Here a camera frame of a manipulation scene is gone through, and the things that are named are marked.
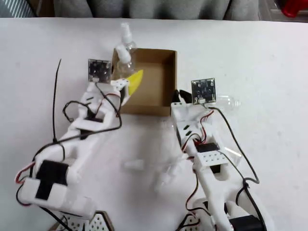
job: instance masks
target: open cardboard box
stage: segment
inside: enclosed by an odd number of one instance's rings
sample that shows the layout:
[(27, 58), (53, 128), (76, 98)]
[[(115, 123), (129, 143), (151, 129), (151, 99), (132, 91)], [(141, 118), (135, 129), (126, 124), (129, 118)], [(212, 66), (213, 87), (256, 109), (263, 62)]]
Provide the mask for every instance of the open cardboard box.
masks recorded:
[[(143, 79), (129, 101), (121, 108), (121, 113), (150, 116), (170, 115), (170, 104), (176, 89), (177, 52), (158, 49), (136, 49), (135, 69), (143, 70)], [(114, 51), (112, 64), (115, 79), (119, 58)]]

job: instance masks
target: white surface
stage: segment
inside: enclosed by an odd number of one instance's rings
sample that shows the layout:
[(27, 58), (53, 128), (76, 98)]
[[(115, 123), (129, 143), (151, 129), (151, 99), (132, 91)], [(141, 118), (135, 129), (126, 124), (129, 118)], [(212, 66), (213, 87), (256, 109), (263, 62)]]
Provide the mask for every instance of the white surface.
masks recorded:
[[(17, 187), (13, 177), (38, 148), (51, 141), (52, 88), (59, 59), (58, 136), (68, 126), (62, 107), (69, 100), (80, 99), (86, 90), (88, 58), (111, 59), (120, 42), (122, 21), (0, 19), (0, 230), (44, 230), (53, 223), (40, 209), (22, 208), (14, 201)], [(139, 47), (178, 51), (179, 89), (189, 90), (192, 79), (215, 77), (218, 94), (230, 94), (242, 102), (238, 112), (228, 118), (260, 177), (261, 185), (254, 187), (255, 191), (278, 230), (306, 229), (308, 25), (129, 22)], [(77, 115), (77, 109), (68, 113)], [(145, 163), (161, 161), (157, 157), (168, 155), (169, 145), (176, 145), (166, 141), (171, 136), (166, 132), (169, 123), (131, 115), (123, 116), (123, 123), (121, 130), (110, 133), (93, 159), (83, 190), (97, 200), (98, 209), (108, 212), (117, 231), (174, 230), (195, 186), (191, 163), (184, 162), (179, 177), (155, 194), (153, 169), (142, 174), (125, 172), (121, 163), (136, 157), (145, 158)], [(224, 143), (236, 150), (224, 129)]]

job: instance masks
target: clear plastic piece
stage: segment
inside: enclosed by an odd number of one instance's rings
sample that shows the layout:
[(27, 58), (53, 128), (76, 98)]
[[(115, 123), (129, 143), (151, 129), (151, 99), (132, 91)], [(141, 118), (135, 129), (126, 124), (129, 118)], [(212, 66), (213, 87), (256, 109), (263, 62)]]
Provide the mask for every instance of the clear plastic piece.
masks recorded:
[(228, 113), (237, 110), (241, 102), (229, 95), (218, 95), (215, 103), (207, 103), (206, 106), (215, 106)]

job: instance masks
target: red object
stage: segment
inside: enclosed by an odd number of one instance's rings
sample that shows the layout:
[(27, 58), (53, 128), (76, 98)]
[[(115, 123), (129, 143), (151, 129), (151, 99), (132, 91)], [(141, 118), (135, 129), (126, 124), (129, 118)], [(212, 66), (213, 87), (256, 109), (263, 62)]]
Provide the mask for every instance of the red object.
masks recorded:
[(282, 13), (287, 17), (295, 18), (297, 13), (305, 8), (308, 8), (308, 0), (288, 0)]

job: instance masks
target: perforated plate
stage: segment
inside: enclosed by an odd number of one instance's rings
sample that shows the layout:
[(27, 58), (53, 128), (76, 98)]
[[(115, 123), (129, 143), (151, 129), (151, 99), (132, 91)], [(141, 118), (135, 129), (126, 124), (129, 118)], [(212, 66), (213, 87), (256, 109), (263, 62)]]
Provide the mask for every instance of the perforated plate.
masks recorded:
[[(83, 231), (83, 227), (85, 227), (84, 231), (113, 231), (113, 226), (108, 218), (106, 212), (97, 212), (91, 221), (82, 220), (76, 217), (72, 217), (69, 215), (65, 215), (68, 221), (68, 227), (73, 231)], [(65, 231), (62, 225), (58, 225), (58, 227), (51, 231)]]
[(221, 165), (221, 164), (228, 163), (227, 158), (223, 154), (217, 151), (198, 153), (197, 158), (198, 158), (199, 163), (201, 164), (201, 167)]
[(108, 221), (105, 220), (102, 214), (95, 214), (85, 231), (111, 231), (111, 228), (107, 225), (107, 223)]
[[(70, 227), (73, 231), (82, 231), (83, 226), (86, 220), (82, 220), (76, 217), (71, 217), (69, 215), (64, 215), (68, 222), (68, 227)], [(56, 229), (56, 231), (65, 231), (64, 227), (62, 225), (59, 225)]]
[[(185, 219), (185, 222), (183, 225), (189, 225), (189, 224), (194, 224), (197, 223), (198, 219), (196, 219), (193, 215), (189, 214), (189, 216)], [(179, 231), (204, 231), (203, 228), (199, 225), (195, 226), (188, 226), (188, 227), (183, 227)]]

